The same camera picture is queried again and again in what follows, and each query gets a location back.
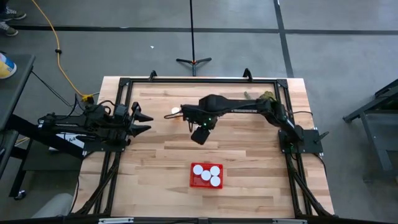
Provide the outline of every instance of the person's shoe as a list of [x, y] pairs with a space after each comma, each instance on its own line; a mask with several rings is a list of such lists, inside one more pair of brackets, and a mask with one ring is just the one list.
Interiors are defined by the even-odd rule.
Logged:
[[0, 32], [9, 37], [14, 37], [18, 34], [18, 30], [10, 27], [6, 22], [0, 22]]
[[0, 13], [0, 21], [10, 21], [12, 19], [19, 20], [26, 17], [26, 13], [6, 7], [3, 13]]

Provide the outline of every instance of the wooden tabletop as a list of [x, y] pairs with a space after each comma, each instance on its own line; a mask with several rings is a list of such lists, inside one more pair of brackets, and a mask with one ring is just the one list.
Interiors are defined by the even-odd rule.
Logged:
[[[119, 78], [104, 77], [99, 101], [115, 101]], [[293, 111], [310, 111], [304, 80], [290, 78], [288, 84]], [[245, 91], [257, 98], [264, 91], [274, 92], [274, 89], [272, 85], [250, 83], [134, 84], [131, 103], [138, 101], [142, 112], [154, 120], [143, 123], [152, 129], [132, 138], [132, 144], [122, 155], [112, 216], [293, 217], [286, 161], [277, 140], [278, 128], [264, 117], [226, 114], [203, 146], [190, 140], [186, 122], [178, 118], [163, 119], [173, 107], [197, 104], [206, 95], [244, 99]], [[297, 113], [295, 122], [305, 129], [313, 128], [311, 114]], [[81, 208], [97, 187], [103, 156], [96, 152], [83, 161], [74, 210]], [[192, 162], [223, 164], [223, 189], [190, 188]], [[311, 154], [303, 155], [303, 163], [308, 187], [333, 213], [322, 163]], [[304, 211], [300, 190], [298, 195]]]

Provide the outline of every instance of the sneaker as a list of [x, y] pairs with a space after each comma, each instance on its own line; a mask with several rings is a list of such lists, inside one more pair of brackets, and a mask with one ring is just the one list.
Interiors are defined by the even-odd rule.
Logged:
[[0, 22], [0, 32], [4, 33], [6, 36], [14, 37], [18, 34], [18, 30], [10, 27], [6, 22]]
[[0, 14], [0, 21], [19, 20], [26, 17], [26, 13], [6, 7], [6, 10]]

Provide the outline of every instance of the yellow extension cord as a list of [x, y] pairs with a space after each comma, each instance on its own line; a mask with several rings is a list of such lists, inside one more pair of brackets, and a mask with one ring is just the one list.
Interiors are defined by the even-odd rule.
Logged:
[[[42, 13], [42, 15], [44, 16], [45, 20], [47, 20], [47, 22], [49, 23], [52, 32], [54, 33], [55, 39], [57, 40], [57, 50], [60, 50], [60, 41], [58, 39], [58, 35], [57, 32], [54, 29], [54, 26], [52, 25], [50, 19], [48, 19], [48, 17], [44, 14], [43, 10], [40, 8], [40, 6], [35, 2], [35, 0], [32, 0], [33, 4], [35, 4], [35, 6], [37, 7], [37, 9]], [[62, 72], [63, 76], [68, 80], [69, 84], [72, 86], [72, 88], [81, 96], [83, 101], [87, 101], [89, 97], [93, 97], [93, 94], [89, 94], [89, 95], [85, 95], [82, 94], [72, 83], [72, 81], [70, 81], [68, 75], [65, 73], [65, 71], [63, 71], [63, 68], [61, 66], [61, 62], [60, 62], [60, 54], [61, 52], [57, 52], [57, 62], [58, 62], [58, 68], [60, 69], [60, 71]]]

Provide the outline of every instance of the wheel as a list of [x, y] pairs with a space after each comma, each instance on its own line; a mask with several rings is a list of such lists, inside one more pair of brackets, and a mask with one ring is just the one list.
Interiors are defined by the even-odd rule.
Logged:
[[18, 192], [18, 196], [14, 197], [14, 200], [22, 200], [26, 197], [26, 191], [25, 190], [20, 190]]

